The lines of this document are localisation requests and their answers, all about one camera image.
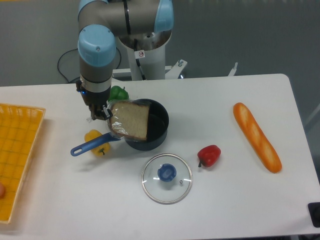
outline yellow bell pepper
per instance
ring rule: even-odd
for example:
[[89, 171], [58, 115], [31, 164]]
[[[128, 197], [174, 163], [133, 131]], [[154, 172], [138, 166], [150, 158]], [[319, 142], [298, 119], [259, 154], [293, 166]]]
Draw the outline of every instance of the yellow bell pepper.
[[[85, 142], [89, 142], [90, 140], [95, 139], [101, 135], [102, 135], [101, 132], [99, 132], [98, 130], [92, 129], [87, 134], [85, 134], [84, 140]], [[101, 157], [105, 155], [105, 153], [109, 152], [109, 150], [110, 150], [110, 144], [106, 142], [100, 146], [95, 147], [94, 149], [91, 149], [91, 152], [93, 152], [93, 154], [96, 155], [97, 157]]]

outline bread in plastic bag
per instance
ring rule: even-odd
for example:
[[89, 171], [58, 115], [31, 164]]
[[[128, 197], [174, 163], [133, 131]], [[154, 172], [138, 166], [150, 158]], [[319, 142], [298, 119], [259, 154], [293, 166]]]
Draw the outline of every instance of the bread in plastic bag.
[[113, 114], [107, 121], [112, 135], [134, 141], [147, 140], [150, 102], [113, 100], [108, 108]]

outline orange basket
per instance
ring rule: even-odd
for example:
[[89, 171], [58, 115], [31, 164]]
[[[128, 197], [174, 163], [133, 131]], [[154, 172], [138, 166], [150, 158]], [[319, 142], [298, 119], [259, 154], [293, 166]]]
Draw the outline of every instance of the orange basket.
[[0, 223], [9, 224], [46, 109], [0, 103]]

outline green bell pepper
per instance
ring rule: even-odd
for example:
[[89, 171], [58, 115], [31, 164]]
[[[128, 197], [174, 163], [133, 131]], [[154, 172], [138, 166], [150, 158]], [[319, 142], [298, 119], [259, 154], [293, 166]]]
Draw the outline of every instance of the green bell pepper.
[[125, 88], [119, 86], [113, 86], [110, 90], [110, 97], [108, 101], [112, 100], [127, 100], [129, 99], [129, 94]]

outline bread loaf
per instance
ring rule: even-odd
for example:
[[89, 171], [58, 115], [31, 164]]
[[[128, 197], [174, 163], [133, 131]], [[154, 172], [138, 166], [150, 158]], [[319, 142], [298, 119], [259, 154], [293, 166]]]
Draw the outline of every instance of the bread loaf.
[[149, 108], [147, 104], [127, 100], [114, 103], [111, 107], [113, 117], [109, 119], [110, 130], [127, 139], [147, 140]]
[[233, 106], [233, 114], [263, 165], [274, 174], [280, 172], [282, 164], [279, 156], [247, 106], [238, 102]]

